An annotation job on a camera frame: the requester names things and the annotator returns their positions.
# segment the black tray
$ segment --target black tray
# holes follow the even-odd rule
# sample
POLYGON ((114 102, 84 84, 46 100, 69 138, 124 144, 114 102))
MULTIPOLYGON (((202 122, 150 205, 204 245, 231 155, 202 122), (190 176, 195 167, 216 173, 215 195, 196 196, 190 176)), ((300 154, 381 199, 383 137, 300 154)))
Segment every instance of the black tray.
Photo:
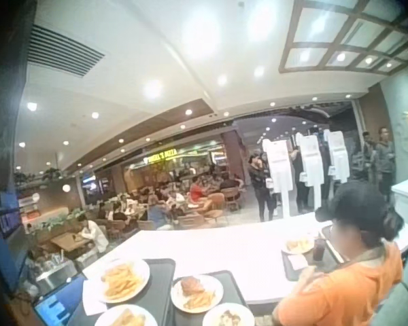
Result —
MULTIPOLYGON (((302 269, 294 270, 292 263, 290 263, 290 260, 288 259, 288 256, 290 255, 283 251, 281 252, 281 254, 283 257, 284 272, 286 273, 286 278, 293 281, 298 280, 299 275, 301 275, 302 269)), ((313 259, 313 250, 305 253, 304 257, 310 266, 316 266, 316 270, 318 272, 329 273, 335 270, 339 265, 338 261, 335 259, 328 246, 325 246, 324 257, 321 261, 315 261, 313 259)))
MULTIPOLYGON (((156 319, 158 326, 170 325, 171 317, 171 285, 175 272, 175 262, 172 259, 144 259, 150 266, 150 279, 148 284, 136 297, 120 302, 108 304, 107 307, 121 304, 135 304, 148 310, 156 319)), ((86 316, 83 303, 80 302, 77 309, 69 319, 68 325, 93 326, 101 314, 86 316)))
MULTIPOLYGON (((229 302, 234 304, 241 304, 249 308, 231 272, 229 272, 228 270, 222 270, 220 272, 213 272, 207 275, 218 279, 224 287, 224 296, 222 297, 222 300, 219 304, 229 302)), ((180 281, 180 278, 176 279, 173 282, 173 285, 178 281, 180 281)), ((183 312, 180 309, 174 307, 173 322, 175 326, 201 326, 203 324, 205 314, 206 312, 203 312, 201 314, 188 314, 187 312, 183 312)))

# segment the napkin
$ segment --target napkin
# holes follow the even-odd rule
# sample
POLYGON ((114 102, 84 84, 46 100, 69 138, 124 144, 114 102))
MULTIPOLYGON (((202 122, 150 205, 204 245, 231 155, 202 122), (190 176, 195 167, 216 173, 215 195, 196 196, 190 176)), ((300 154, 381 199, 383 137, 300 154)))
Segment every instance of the napkin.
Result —
POLYGON ((288 256, 288 260, 290 260, 294 270, 302 270, 308 266, 308 262, 304 255, 290 255, 288 256))
POLYGON ((106 304, 98 300, 98 294, 95 291, 97 288, 93 280, 85 280, 83 282, 82 301, 86 316, 101 314, 107 311, 106 304))

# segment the restaurant sign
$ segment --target restaurant sign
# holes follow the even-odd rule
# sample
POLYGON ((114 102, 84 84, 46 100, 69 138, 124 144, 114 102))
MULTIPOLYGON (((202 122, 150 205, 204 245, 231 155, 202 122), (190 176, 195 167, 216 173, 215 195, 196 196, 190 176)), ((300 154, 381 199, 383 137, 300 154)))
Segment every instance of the restaurant sign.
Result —
POLYGON ((173 149, 169 149, 167 151, 161 151, 160 153, 151 155, 151 156, 149 156, 147 158, 143 158, 143 162, 145 164, 155 163, 155 162, 158 162, 158 161, 166 160, 167 158, 170 158, 170 157, 175 156, 175 155, 177 155, 177 150, 175 148, 173 148, 173 149))

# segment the white plate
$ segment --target white plate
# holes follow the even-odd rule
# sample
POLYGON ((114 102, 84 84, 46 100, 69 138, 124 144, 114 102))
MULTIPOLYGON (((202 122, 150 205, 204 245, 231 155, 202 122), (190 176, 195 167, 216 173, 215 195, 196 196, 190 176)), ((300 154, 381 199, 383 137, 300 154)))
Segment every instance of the white plate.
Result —
POLYGON ((207 314, 205 314, 203 319, 203 326, 218 326, 220 317, 227 310, 232 314, 236 314, 240 317, 239 326, 254 326, 255 318, 252 312, 245 306, 241 304, 220 304, 215 308, 211 309, 207 314))
POLYGON ((183 295, 181 279, 178 280, 178 282, 176 282, 176 284, 174 284, 174 286, 172 287, 171 299, 172 299, 172 302, 174 303, 174 306, 176 306, 180 310, 184 312, 189 312, 190 314, 199 314, 199 313, 212 309, 214 306, 216 306, 220 302, 220 300, 222 300, 222 297, 224 296, 224 287, 222 286, 221 282, 218 279, 212 276, 209 276, 209 275, 197 275, 193 277, 200 280, 201 284, 203 285, 206 291, 211 291, 215 293, 210 306, 196 308, 196 309, 185 308, 184 304, 189 299, 188 297, 183 295))
POLYGON ((94 287, 95 287, 96 293, 99 294, 100 301, 106 302, 108 304, 117 304, 118 302, 123 302, 123 301, 131 299, 132 297, 135 297, 146 286, 149 279, 150 279, 150 267, 144 260, 142 259, 131 259, 131 260, 116 259, 106 264, 105 269, 102 270, 100 272, 100 275, 98 275, 98 277, 95 279, 94 287), (138 276, 140 276, 143 282, 142 284, 140 284, 140 286, 136 288, 136 290, 134 290, 134 292, 124 297, 121 297, 120 299, 109 300, 104 296, 104 293, 107 290, 108 285, 107 283, 101 280, 101 277, 105 274, 106 271, 112 268, 115 268, 116 266, 122 265, 122 264, 130 264, 132 266, 133 272, 136 273, 138 276))
POLYGON ((282 251, 284 251, 285 253, 288 253, 289 255, 301 255, 303 253, 308 253, 313 248, 314 248, 314 239, 310 238, 308 236, 304 236, 304 237, 301 236, 299 238, 289 239, 287 241, 284 241, 283 245, 282 245, 282 251), (304 239, 309 241, 309 246, 307 248, 305 248, 305 250, 299 250, 299 251, 288 250, 288 248, 287 248, 287 242, 288 241, 296 241, 296 240, 304 240, 304 239))
POLYGON ((126 309, 130 309, 132 314, 144 315, 145 326, 157 326, 156 319, 154 319, 152 314, 150 314, 146 309, 135 306, 134 304, 122 304, 120 306, 110 308, 97 319, 95 326, 111 326, 126 309))

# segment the white counter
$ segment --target white counter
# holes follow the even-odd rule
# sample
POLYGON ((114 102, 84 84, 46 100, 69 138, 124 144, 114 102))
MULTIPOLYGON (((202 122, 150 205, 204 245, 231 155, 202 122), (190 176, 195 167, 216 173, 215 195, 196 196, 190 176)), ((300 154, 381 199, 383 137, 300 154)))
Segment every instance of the white counter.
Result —
MULTIPOLYGON (((187 231, 140 231, 83 270, 90 278, 117 257, 171 258, 174 278, 230 270, 249 304, 276 302, 286 297, 295 282, 287 280, 280 248, 291 234, 318 232, 314 213, 264 223, 187 231)), ((396 240, 408 249, 408 225, 396 240)))

